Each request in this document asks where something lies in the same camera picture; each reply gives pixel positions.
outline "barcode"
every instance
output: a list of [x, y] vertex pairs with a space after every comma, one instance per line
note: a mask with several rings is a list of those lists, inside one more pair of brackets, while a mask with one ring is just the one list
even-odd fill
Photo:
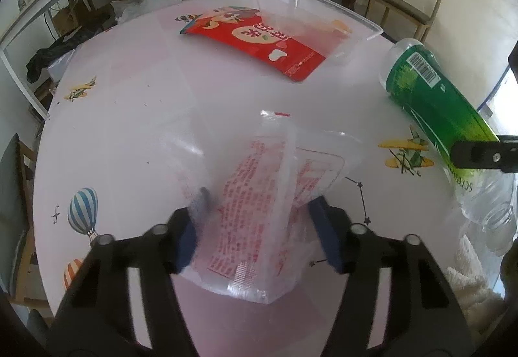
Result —
[[437, 72], [418, 52], [412, 54], [407, 59], [407, 63], [411, 65], [417, 73], [419, 73], [419, 76], [425, 80], [430, 88], [433, 88], [441, 81]]

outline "red snack bag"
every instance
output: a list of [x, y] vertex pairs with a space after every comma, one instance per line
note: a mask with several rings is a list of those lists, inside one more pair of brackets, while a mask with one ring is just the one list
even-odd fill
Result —
[[325, 60], [306, 45], [266, 26], [258, 9], [229, 6], [197, 16], [181, 31], [203, 34], [236, 47], [301, 82]]

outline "transparent plastic bag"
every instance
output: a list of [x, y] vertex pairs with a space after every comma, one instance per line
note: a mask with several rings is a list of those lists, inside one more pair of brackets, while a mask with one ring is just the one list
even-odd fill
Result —
[[198, 245], [182, 275], [218, 294], [271, 303], [300, 280], [315, 240], [304, 205], [361, 160], [344, 133], [297, 128], [263, 112], [244, 158], [198, 229]]

